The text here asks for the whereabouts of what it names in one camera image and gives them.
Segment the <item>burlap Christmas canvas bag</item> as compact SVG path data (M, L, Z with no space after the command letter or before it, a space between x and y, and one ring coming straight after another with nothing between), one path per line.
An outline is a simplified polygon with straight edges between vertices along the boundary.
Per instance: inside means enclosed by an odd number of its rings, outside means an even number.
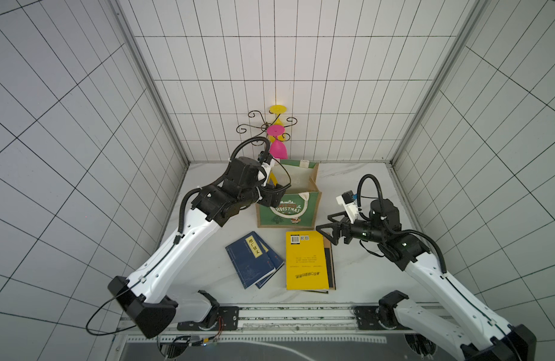
M318 162L282 159L281 165L273 167L279 184L291 183L280 204L274 208L256 206L259 228L312 230L322 192L317 187Z

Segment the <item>yellow book purple illustration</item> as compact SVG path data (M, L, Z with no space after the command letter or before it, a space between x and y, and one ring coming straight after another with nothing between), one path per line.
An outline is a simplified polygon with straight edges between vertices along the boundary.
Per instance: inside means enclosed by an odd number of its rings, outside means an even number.
M272 170L268 173L268 179L267 179L267 182L266 182L266 186L267 186L267 187L270 187L270 186L276 187L277 185L278 185L278 180L277 180L277 178L276 178L276 175L275 175L275 173L274 173L274 170L272 169Z

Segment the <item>yellow book with barcode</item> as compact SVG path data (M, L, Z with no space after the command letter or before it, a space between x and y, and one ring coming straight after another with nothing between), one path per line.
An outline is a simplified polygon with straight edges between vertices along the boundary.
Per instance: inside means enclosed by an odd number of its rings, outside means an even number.
M323 236L316 231L286 234L286 289L327 292L330 288Z

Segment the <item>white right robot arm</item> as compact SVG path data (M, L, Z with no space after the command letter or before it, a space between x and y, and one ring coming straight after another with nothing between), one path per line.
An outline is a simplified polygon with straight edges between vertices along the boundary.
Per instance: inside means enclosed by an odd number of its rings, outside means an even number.
M332 245L375 242L378 257L407 273L453 317L444 320L395 290L378 302L375 317L384 329L413 330L457 360L533 360L537 339L522 324L513 325L472 294L447 270L437 243L417 230L404 230L399 210L384 198L379 180L364 175L357 191L338 196L344 210L315 229Z

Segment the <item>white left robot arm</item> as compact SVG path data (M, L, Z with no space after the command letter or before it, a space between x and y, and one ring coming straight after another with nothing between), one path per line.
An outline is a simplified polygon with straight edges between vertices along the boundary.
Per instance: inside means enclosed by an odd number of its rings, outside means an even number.
M271 141L262 136L239 144L219 178L186 193L177 230L136 271L109 282L111 300L146 338L156 338L172 323L178 303L167 291L205 241L251 205L279 205L291 185L269 184L271 170L278 163L270 147Z

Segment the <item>blue book with label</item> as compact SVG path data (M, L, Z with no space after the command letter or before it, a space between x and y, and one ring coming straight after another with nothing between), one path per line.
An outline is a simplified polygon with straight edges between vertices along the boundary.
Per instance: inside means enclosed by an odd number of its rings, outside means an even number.
M248 233L225 247L231 263L244 289L273 276L278 262L270 248L255 232Z

